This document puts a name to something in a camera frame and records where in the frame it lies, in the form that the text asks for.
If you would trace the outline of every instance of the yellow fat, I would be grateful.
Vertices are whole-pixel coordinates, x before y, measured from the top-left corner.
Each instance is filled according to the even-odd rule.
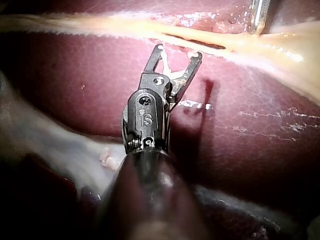
[[[320,106],[320,21],[284,26],[285,32],[257,36],[213,33],[132,16],[0,15],[0,33],[11,31],[159,39],[230,61],[240,62],[239,59],[245,58],[245,64],[273,75]],[[188,40],[226,49],[217,50]]]

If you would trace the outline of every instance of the metal pin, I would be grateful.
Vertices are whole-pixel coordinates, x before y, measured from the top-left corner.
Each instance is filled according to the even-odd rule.
[[[252,0],[249,34],[260,35],[265,26],[271,0]]]

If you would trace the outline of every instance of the screw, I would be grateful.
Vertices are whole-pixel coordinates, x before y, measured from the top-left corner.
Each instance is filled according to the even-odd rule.
[[[153,82],[155,85],[159,86],[159,85],[164,84],[165,79],[163,76],[157,76],[155,79],[153,79]]]
[[[149,105],[149,104],[151,103],[151,98],[148,97],[148,96],[143,96],[143,97],[141,97],[141,98],[139,99],[139,103],[140,103],[141,105],[147,106],[147,105]]]

